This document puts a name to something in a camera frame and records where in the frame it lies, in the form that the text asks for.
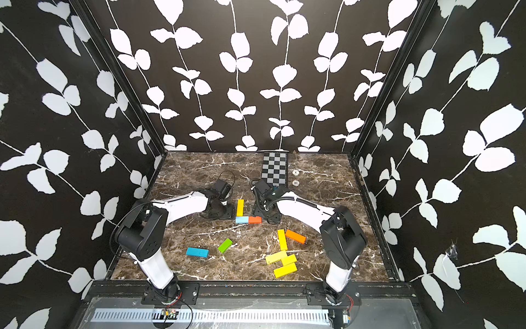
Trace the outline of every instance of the blue block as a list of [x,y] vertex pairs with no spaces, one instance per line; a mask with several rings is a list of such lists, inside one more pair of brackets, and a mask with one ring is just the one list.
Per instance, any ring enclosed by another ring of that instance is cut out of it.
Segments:
[[237,216],[236,224],[248,224],[248,216]]
[[208,257],[208,250],[207,249],[199,249],[199,248],[188,248],[186,249],[186,254],[188,256],[196,256],[196,257]]

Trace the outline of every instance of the wall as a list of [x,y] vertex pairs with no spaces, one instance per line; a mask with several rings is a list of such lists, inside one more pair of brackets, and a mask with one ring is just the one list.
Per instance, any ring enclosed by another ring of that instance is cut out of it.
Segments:
[[1,0],[0,22],[0,328],[63,328],[159,151],[69,4]]
[[436,328],[526,321],[520,0],[437,1],[358,154],[402,280]]
[[166,149],[198,152],[351,150],[418,6],[86,2]]

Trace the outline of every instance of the brown marble surface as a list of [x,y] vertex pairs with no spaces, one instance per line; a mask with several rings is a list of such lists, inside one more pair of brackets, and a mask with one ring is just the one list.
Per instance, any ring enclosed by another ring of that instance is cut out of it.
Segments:
[[[249,180],[261,175],[262,153],[170,153],[150,194],[162,200],[209,186],[224,170],[236,175],[232,202],[245,200],[245,215],[251,212],[254,195]],[[231,182],[231,174],[221,177]],[[301,197],[325,206],[344,205],[355,215],[369,244],[353,271],[356,281],[388,281],[378,243],[345,154],[289,154],[288,187]],[[287,239],[289,255],[298,259],[297,272],[274,277],[281,262],[267,265],[265,256],[278,252],[278,229],[290,229],[307,237],[305,245]],[[227,238],[233,245],[224,253],[217,247]],[[186,256],[186,248],[210,250],[208,258]],[[171,223],[165,231],[162,252],[168,266],[181,280],[322,280],[329,271],[329,258],[323,251],[321,236],[302,222],[282,216],[279,225],[236,224],[234,220],[206,220],[198,214]],[[112,279],[145,279],[132,261],[120,259]]]

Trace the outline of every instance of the checkerboard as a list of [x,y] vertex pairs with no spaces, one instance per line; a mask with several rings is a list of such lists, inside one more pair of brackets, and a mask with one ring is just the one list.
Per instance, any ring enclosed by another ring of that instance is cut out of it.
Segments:
[[287,187],[287,153],[265,153],[261,178],[269,185]]

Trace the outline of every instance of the yellow block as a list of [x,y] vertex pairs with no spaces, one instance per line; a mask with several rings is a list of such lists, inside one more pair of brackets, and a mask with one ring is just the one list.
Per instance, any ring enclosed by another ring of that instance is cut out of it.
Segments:
[[272,264],[277,261],[281,261],[285,257],[287,257],[287,252],[285,250],[282,250],[275,254],[268,255],[267,257],[265,257],[265,261],[267,261],[267,264]]
[[237,201],[237,214],[236,216],[242,217],[243,216],[243,207],[245,206],[245,200],[239,199]]
[[298,269],[296,268],[296,264],[295,263],[291,263],[289,265],[285,265],[283,267],[275,269],[274,270],[274,275],[276,276],[276,278],[279,278],[279,277],[282,277],[284,275],[293,273],[293,272],[295,272],[297,270]]
[[281,250],[289,250],[287,247],[287,240],[285,239],[285,230],[278,230],[279,247]]
[[296,259],[296,255],[290,255],[290,256],[287,256],[287,257],[283,258],[281,260],[281,263],[283,264],[283,266],[286,266],[286,265],[295,263],[297,261],[298,260]]

